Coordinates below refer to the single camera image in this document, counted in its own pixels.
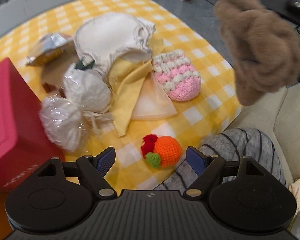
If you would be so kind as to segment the orange crochet fruit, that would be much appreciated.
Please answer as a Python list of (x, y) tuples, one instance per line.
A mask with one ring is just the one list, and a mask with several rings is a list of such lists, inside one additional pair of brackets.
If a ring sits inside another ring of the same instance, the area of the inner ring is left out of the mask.
[(152, 168), (167, 168), (179, 162), (183, 151), (173, 137), (148, 134), (143, 137), (141, 154)]

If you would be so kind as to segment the white ball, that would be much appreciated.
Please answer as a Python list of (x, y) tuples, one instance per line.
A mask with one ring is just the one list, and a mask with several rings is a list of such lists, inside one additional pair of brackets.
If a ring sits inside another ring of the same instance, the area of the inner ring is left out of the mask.
[(110, 107), (111, 91), (94, 69), (80, 70), (72, 63), (63, 77), (67, 99), (84, 111), (106, 113)]
[(80, 109), (68, 99), (47, 96), (39, 116), (48, 139), (58, 147), (74, 152), (84, 144), (87, 126)]

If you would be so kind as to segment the pink white crochet pouch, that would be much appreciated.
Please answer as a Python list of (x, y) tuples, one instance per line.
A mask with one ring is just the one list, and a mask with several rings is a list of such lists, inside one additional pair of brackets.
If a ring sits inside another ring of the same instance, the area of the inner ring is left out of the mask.
[(176, 102), (198, 96), (201, 76), (181, 49), (162, 53), (152, 59), (154, 75), (168, 97)]

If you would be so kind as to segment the yellow cloth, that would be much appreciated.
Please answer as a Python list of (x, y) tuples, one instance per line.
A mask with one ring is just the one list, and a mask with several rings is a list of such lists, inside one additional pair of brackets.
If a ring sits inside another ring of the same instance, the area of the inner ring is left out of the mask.
[(150, 55), (134, 52), (117, 58), (108, 74), (112, 93), (110, 113), (118, 137), (126, 135), (143, 83), (153, 70), (152, 59), (164, 49), (162, 39), (152, 38), (149, 46)]

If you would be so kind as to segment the brown plush toy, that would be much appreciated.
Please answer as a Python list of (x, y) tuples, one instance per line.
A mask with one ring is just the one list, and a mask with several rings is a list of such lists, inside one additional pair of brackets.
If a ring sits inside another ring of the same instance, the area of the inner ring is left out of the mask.
[(298, 80), (300, 39), (292, 25), (259, 0), (218, 0), (214, 11), (243, 106)]

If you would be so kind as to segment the silver yellow snack bag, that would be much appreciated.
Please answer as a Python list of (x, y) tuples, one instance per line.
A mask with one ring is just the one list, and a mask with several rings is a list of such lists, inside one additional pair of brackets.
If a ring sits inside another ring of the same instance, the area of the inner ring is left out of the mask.
[(42, 66), (58, 58), (72, 43), (72, 36), (60, 32), (48, 33), (30, 47), (26, 66)]

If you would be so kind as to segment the white round cloth pad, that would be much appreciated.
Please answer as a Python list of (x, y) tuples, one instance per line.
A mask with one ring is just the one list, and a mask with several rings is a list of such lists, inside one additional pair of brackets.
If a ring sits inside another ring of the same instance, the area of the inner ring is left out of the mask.
[(81, 25), (73, 40), (79, 59), (85, 63), (94, 61), (94, 70), (108, 83), (108, 74), (117, 58), (128, 56), (133, 62), (152, 58), (149, 42), (155, 32), (155, 24), (150, 21), (109, 12)]

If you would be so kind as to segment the brown coir fibre mat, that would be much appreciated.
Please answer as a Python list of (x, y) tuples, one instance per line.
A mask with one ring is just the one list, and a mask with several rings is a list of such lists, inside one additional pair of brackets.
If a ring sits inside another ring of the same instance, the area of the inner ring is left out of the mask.
[(63, 77), (71, 64), (79, 61), (78, 55), (73, 45), (67, 47), (65, 51), (56, 59), (48, 62), (42, 69), (41, 85), (46, 93), (59, 90), (63, 86)]

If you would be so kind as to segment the grey striped trouser leg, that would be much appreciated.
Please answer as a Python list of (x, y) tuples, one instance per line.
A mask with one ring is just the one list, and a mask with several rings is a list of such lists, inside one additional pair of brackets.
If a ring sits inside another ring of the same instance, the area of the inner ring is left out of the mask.
[[(283, 185), (286, 185), (284, 170), (271, 139), (255, 128), (226, 130), (203, 144), (199, 151), (205, 155), (219, 155), (226, 161), (239, 161), (244, 156), (252, 157)], [(180, 166), (156, 190), (179, 190), (183, 193), (198, 175), (184, 160)]]

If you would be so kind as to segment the red Wonderlab box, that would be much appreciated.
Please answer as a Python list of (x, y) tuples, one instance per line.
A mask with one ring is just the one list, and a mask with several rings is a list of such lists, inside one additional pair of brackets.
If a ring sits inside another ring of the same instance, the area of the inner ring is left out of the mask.
[(39, 117), (41, 102), (10, 59), (0, 62), (0, 192), (9, 192), (51, 157), (64, 159)]

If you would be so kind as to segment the beige sofa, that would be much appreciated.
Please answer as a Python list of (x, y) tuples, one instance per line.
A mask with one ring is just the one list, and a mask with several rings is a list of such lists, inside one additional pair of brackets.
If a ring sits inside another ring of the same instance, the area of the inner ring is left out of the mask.
[(287, 185), (300, 178), (300, 83), (243, 107), (231, 128), (256, 128), (274, 143)]

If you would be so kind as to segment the yellow checkered tablecloth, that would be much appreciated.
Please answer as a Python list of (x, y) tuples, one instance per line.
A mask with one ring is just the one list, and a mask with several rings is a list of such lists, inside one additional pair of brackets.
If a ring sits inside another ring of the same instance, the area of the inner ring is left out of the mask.
[(126, 136), (119, 138), (112, 125), (92, 135), (84, 153), (94, 154), (112, 146), (116, 161), (106, 175), (116, 190), (150, 190), (170, 176), (172, 169), (157, 170), (141, 157), (142, 139), (147, 134), (174, 137), (182, 148), (200, 147), (224, 131), (240, 114), (231, 65), (199, 34), (175, 15), (151, 0), (78, 0), (48, 10), (0, 38), (0, 61), (9, 58), (33, 92), (46, 93), (40, 83), (41, 70), (25, 66), (31, 45), (48, 32), (73, 34), (87, 20), (105, 12), (123, 12), (156, 25), (155, 37), (164, 51), (181, 49), (201, 76), (200, 94), (189, 102), (175, 103), (177, 115), (157, 121), (132, 121)]

